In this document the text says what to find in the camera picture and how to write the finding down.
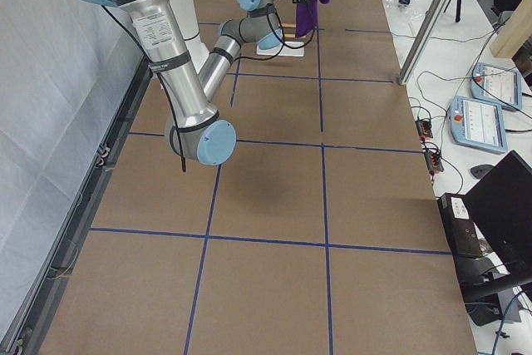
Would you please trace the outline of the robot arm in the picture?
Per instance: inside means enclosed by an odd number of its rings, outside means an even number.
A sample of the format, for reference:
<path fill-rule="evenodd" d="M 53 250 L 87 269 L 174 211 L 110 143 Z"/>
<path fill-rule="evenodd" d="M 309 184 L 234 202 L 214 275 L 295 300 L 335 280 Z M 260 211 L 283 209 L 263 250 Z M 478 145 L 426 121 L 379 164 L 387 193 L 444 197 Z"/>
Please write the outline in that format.
<path fill-rule="evenodd" d="M 255 43 L 261 50 L 281 52 L 285 42 L 277 0 L 237 0 L 246 11 L 239 20 L 228 20 L 219 27 L 219 39 L 199 71 L 199 81 L 208 100 L 212 100 L 233 63 L 239 60 L 243 45 Z M 318 27 L 317 0 L 292 0 L 297 5 L 296 36 L 313 35 Z"/>
<path fill-rule="evenodd" d="M 200 70 L 181 28 L 196 27 L 192 0 L 82 0 L 118 7 L 129 14 L 149 67 L 170 103 L 166 138 L 182 160 L 220 165 L 233 153 L 236 132 L 220 118 L 211 99 L 238 55 L 239 43 L 219 38 Z"/>

